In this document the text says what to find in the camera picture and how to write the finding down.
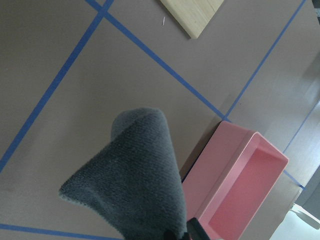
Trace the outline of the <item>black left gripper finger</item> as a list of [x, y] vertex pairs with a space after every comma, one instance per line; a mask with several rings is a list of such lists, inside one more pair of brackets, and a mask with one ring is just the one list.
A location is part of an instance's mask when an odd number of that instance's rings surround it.
[[186, 225], [191, 240], [211, 240], [197, 218], [191, 218]]

